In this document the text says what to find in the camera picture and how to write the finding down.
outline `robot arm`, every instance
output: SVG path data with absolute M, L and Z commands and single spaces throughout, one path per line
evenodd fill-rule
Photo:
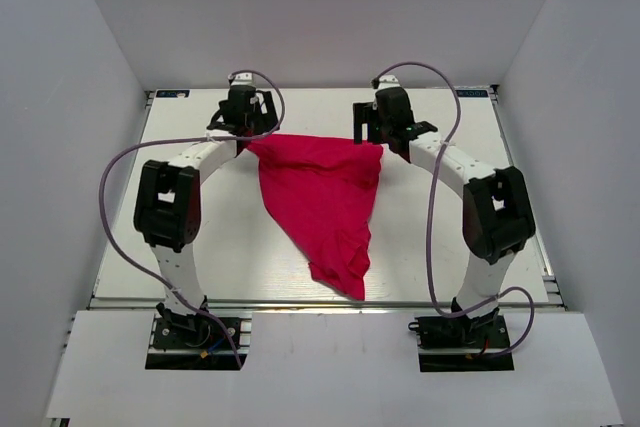
M 353 109 L 356 143 L 362 142 L 366 124 L 369 142 L 386 143 L 407 162 L 433 173 L 443 138 L 430 123 L 415 122 L 407 92 L 394 76 L 380 78 L 374 102 L 354 104 Z M 439 180 L 463 201 L 462 232 L 470 255 L 464 282 L 452 301 L 452 311 L 459 312 L 497 296 L 509 265 L 534 235 L 535 224 L 524 178 L 515 167 L 495 169 L 449 145 Z M 470 339 L 474 330 L 493 324 L 497 314 L 494 300 L 454 321 L 466 331 L 462 338 Z
M 261 105 L 260 94 L 264 104 Z M 207 138 L 251 137 L 277 124 L 270 92 L 256 90 L 251 74 L 231 81 L 228 98 L 219 103 L 206 129 Z M 142 168 L 134 213 L 134 226 L 153 251 L 161 275 L 191 304 L 206 310 L 196 272 L 193 241 L 201 223 L 200 186 L 218 168 L 237 157 L 246 142 L 235 140 L 194 144 L 169 161 L 150 160 Z M 193 313 L 165 289 L 160 315 L 172 326 L 194 332 Z

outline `white wall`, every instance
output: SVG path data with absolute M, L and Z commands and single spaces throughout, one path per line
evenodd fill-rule
M 104 246 L 99 176 L 143 105 L 94 0 L 0 0 L 2 426 L 41 423 Z
M 285 86 L 366 86 L 426 60 L 459 85 L 499 82 L 544 0 L 96 0 L 147 89 L 223 86 L 236 68 Z M 418 69 L 403 81 L 424 84 Z
M 501 118 L 573 309 L 625 425 L 640 425 L 640 0 L 547 0 L 504 79 Z

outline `white tabletop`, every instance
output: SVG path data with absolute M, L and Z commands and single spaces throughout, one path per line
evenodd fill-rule
M 621 422 L 582 314 L 537 314 L 513 371 L 474 373 L 420 373 L 409 312 L 257 313 L 240 372 L 145 370 L 153 315 L 78 312 L 47 416 L 73 427 Z M 505 320 L 514 339 L 527 314 Z
M 371 89 L 284 89 L 287 115 L 281 132 L 352 137 L 352 104 L 372 100 Z M 416 120 L 428 120 L 443 133 L 451 128 L 455 108 L 451 93 L 411 89 Z M 203 135 L 218 101 L 227 90 L 191 90 L 189 97 L 156 98 L 143 140 Z M 469 154 L 495 167 L 508 165 L 507 153 L 488 98 L 464 98 L 462 122 L 454 138 Z M 126 252 L 149 269 L 157 264 L 142 234 L 133 228 L 140 170 L 149 159 L 168 160 L 185 145 L 140 151 L 135 160 L 113 230 Z M 366 299 L 428 301 L 425 276 L 427 196 L 431 176 L 385 148 L 376 204 L 370 221 L 371 268 L 365 276 Z M 311 280 L 307 260 L 264 208 L 258 159 L 244 151 L 202 186 L 202 227 L 194 242 L 198 277 L 210 300 L 343 300 L 333 289 Z M 436 200 L 434 277 L 438 298 L 457 293 L 469 251 L 462 238 L 462 202 L 444 184 Z M 511 266 L 504 287 L 527 288 L 547 301 L 543 261 L 528 242 Z M 159 283 L 146 277 L 108 247 L 95 289 L 98 299 L 161 299 Z M 516 294 L 506 302 L 525 302 Z

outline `pink fabric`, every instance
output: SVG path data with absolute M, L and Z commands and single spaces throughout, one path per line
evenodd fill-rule
M 309 259 L 311 277 L 364 300 L 369 217 L 382 147 L 347 139 L 271 135 L 249 150 L 260 159 L 265 207 Z

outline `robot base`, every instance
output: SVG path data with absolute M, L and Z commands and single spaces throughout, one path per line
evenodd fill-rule
M 229 342 L 223 340 L 220 327 L 213 322 L 210 323 L 207 319 L 199 318 L 199 320 L 203 322 L 203 325 L 198 327 L 198 331 L 204 331 L 204 333 L 194 336 L 193 333 L 177 328 L 163 318 L 156 318 L 145 369 L 239 370 Z M 227 327 L 231 338 L 238 347 L 240 360 L 244 364 L 247 351 L 246 348 L 240 346 L 240 335 L 242 320 L 246 319 L 221 317 L 220 320 Z M 207 355 L 201 355 L 212 346 L 215 350 Z
M 504 317 L 496 316 L 489 325 L 464 332 L 458 319 L 440 316 L 418 317 L 409 324 L 418 334 L 420 372 L 496 372 L 513 370 L 511 354 L 492 354 L 509 347 Z

